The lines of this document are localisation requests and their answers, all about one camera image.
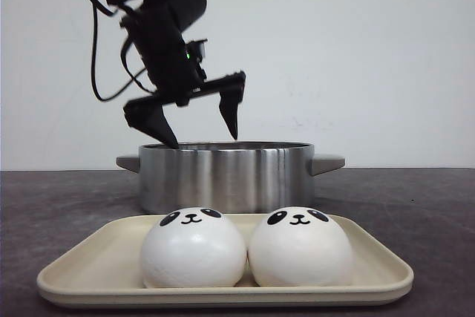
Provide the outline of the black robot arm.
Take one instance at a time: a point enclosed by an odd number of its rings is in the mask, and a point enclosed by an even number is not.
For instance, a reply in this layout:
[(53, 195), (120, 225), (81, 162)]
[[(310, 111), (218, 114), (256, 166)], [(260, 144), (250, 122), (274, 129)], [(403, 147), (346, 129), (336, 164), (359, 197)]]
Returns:
[[(93, 12), (113, 16), (98, 0), (90, 0)], [(200, 63), (204, 41), (184, 42), (182, 33), (206, 10), (206, 0), (106, 0), (125, 12), (120, 25), (128, 32), (121, 49), (126, 60), (135, 46), (145, 65), (144, 71), (156, 86), (148, 96), (128, 101), (124, 108), (129, 126), (159, 140), (169, 148), (179, 144), (163, 113), (163, 106), (180, 107), (189, 100), (219, 93), (219, 109), (232, 137), (238, 136), (238, 105), (243, 99), (246, 75), (234, 73), (208, 81)]]

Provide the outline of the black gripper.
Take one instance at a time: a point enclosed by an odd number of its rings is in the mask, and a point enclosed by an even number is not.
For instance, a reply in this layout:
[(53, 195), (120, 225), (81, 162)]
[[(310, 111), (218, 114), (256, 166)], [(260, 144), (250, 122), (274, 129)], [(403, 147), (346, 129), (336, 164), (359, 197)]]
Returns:
[[(238, 105), (243, 100), (246, 74), (243, 71), (204, 82), (197, 51), (189, 50), (182, 32), (205, 12), (207, 0), (153, 0), (137, 9), (121, 4), (125, 15), (120, 26), (128, 36), (120, 51), (122, 66), (128, 69), (127, 52), (134, 46), (156, 86), (158, 94), (179, 106), (192, 97), (219, 93), (219, 110), (229, 133), (238, 138)], [(163, 113), (163, 105), (154, 96), (129, 100), (123, 107), (129, 127), (147, 134), (169, 148), (179, 148), (177, 138)]]

